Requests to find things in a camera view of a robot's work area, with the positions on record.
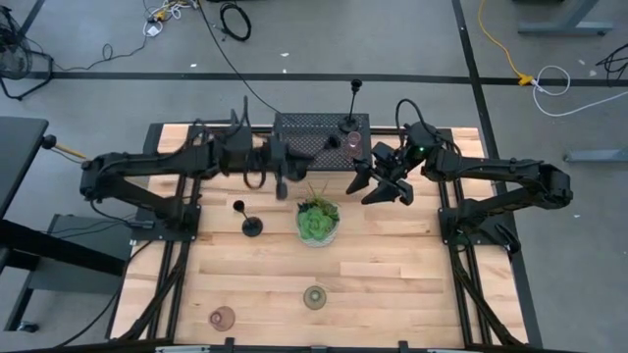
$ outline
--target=concrete floor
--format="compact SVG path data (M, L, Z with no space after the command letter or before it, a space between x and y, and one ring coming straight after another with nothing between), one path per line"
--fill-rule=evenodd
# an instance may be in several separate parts
M4 0L21 23L34 0ZM148 4L160 3L147 0ZM544 65L560 65L574 77L589 77L614 48L625 44L628 4L600 2L592 20L615 21L606 37L539 38L520 36L516 21L538 21L560 8L490 0L485 24L503 39L520 69L529 74ZM468 76L455 18L448 1L437 0L269 0L240 4L253 21L246 43L227 39L223 46L244 73L398 74ZM502 53L481 33L475 16L479 0L463 8L481 76L512 77ZM211 21L218 19L208 5ZM64 66L86 65L100 58L105 42L116 53L141 43L140 0L47 0L28 36ZM95 72L230 73L198 13L184 11L163 33L131 58L97 66ZM24 89L32 80L11 82ZM251 82L268 102L286 112L341 112L349 103L346 82ZM564 119L551 119L534 106L531 88L485 86L499 153L503 158L536 158L555 163L572 177L575 200L568 208L516 215L525 263L547 348L590 352L627 351L628 240L623 234L628 187L625 165L568 165L568 149L625 146L628 98ZM574 88L560 99L544 99L548 110L566 111L622 91ZM0 97L0 115L45 118L49 132L89 156L108 151L139 151L154 122L221 119L240 108L250 94L238 81L59 79L24 102ZM373 125L392 125L396 101L408 97L437 126L480 126L470 85L365 82L356 110L371 114ZM274 114L250 97L255 124ZM405 111L403 119L415 119ZM97 131L87 134L85 131ZM93 216L78 193L76 165L42 151L9 210L8 218L45 228L55 213ZM130 207L103 205L116 215ZM8 315L25 274L0 277L0 320ZM107 296L39 292L26 319L41 324L36 334L0 332L0 350L47 347L80 330L106 304ZM78 342L101 341L106 320Z

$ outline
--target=yellow cable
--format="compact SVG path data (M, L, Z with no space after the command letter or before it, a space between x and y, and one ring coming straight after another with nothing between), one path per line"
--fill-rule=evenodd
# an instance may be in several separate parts
M69 147L66 147L64 145L61 145L59 143L57 143L54 148L58 149L61 152L66 152L68 154L71 154L71 155L73 155L75 157L78 157L78 158L81 158L81 159L87 159L87 157L85 157L84 154L79 153L79 152L77 152L77 151L75 151L75 150L73 150L73 149L71 149Z
M508 64L510 64L510 67L512 68L512 70L519 76L519 84L520 85L526 85L526 84L530 84L530 82L532 82L532 80L534 79L533 76L529 76L529 75L525 75L525 74L521 74L517 68L515 68L514 63L512 62L512 58L510 58L510 52L508 51L508 49L506 47L504 47L501 43L499 43L495 38L493 38L493 36L484 28L484 24L482 23L482 13L484 12L484 5L486 4L486 0L482 0L482 2L480 3L480 9L478 10L478 24L480 24L480 28L482 29L482 32L491 40L491 42L493 42L496 46L498 46L499 48L501 48L501 50L503 50L504 53L506 53L506 58L508 59Z

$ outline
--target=white cable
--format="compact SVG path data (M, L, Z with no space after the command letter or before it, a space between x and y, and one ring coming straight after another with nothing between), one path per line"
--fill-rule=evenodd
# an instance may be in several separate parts
M541 86L541 76L543 75L543 73L544 73L544 72L545 72L545 70L547 70L547 69L556 69L556 70L558 70L558 71L560 71L560 72L562 72L562 73L563 73L563 75L567 78L567 86L565 87L565 89L563 89L563 90L562 90L562 91L560 91L560 92L549 92L548 90L544 89L544 88ZM553 65L549 65L549 66L546 66L546 67L542 68L542 69L539 71L539 74L537 75L537 79L532 80L532 84L534 85L534 87L532 88L532 98L534 98L534 102L535 102L535 104L537 105L537 108L539 108L539 110L540 110L543 114L545 114L545 115L547 115L547 116L549 116L549 117L553 117L553 118L566 117L566 116L569 116L569 115L572 115L572 114L575 114L575 113L581 112L581 111L583 111L583 110L585 110L585 109L589 109L589 108L595 107L595 106L597 106L597 105L599 105L599 104L603 104L603 103L606 103L606 102L610 102L611 100L615 100L615 99L617 99L617 98L619 98L619 97L622 97L622 96L624 96L624 95L628 94L628 91L625 91L625 92L622 92L622 93L616 94L616 95L614 95L614 96L612 96L612 97L609 97L609 98L603 99L603 100L601 100L601 101L599 101L599 102L591 103L591 104L588 104L588 105L586 105L586 106L584 106L584 107L580 107L580 108L578 108L578 109L572 110L571 112L554 114L554 113L548 113L545 109L543 109L543 108L541 107L541 104L539 104L539 100L537 99L537 91L542 92L542 93L545 93L546 95L548 95L548 96L552 96L552 97L561 96L561 95L563 95L563 94L567 93L567 91L568 91L568 90L569 90L569 88L571 87L571 76L569 75L569 73L568 73L565 69L563 69L563 68L561 68L561 67L558 67L558 66L553 66Z
M153 18L155 14L161 11L166 11L166 13L170 14L175 20L179 20L181 18L181 9L188 9L190 5L185 5L178 0L164 0L164 3L161 7L150 12L149 19ZM152 25L157 29L156 32L149 32L146 28L148 25ZM142 33L144 36L155 37L161 33L164 29L164 24L161 21L156 21L154 23L150 23L149 21L144 21L144 28L142 29Z

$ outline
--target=potted succulent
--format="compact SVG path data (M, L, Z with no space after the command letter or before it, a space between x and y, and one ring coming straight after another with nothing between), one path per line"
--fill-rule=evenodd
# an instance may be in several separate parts
M298 204L298 237L310 247L327 246L336 238L340 224L338 205L323 198L327 184L320 193L316 193L311 184L308 186L309 196Z

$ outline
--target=wooden tabletop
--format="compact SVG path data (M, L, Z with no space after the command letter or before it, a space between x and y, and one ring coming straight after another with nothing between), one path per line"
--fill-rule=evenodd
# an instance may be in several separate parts
M165 125L159 152L179 148L186 131L187 126ZM464 156L484 156L477 129L453 128L452 133ZM398 145L392 135L374 135L373 145L377 141ZM275 199L271 176L255 191L241 175L203 182L199 236L187 263L176 343L223 344L226 337L235 337L238 345L397 347L407 340L410 347L463 347L449 255L437 219L438 186L417 168L407 179L414 187L412 205L363 206L360 200L374 182L346 195L353 177L350 172L318 172L306 178L319 190L329 182L325 196L340 205L337 238L325 248L309 248L297 237L296 203L307 195L307 182L290 184L285 201ZM173 195L177 179L154 176L148 188ZM462 184L466 197L493 195L488 181L466 179ZM242 234L243 217L232 208L236 200L245 202L249 216L264 222L260 236ZM151 244L130 264L112 337L129 329L152 298L163 246ZM506 253L485 245L477 246L476 254L487 301L511 333L527 341ZM318 311L303 304L303 292L311 285L327 292L327 304ZM165 303L169 307L170 299ZM221 306L232 307L236 316L224 332L208 324L209 314ZM480 342L477 315L473 305L469 308L474 340ZM161 335L167 312L162 310Z

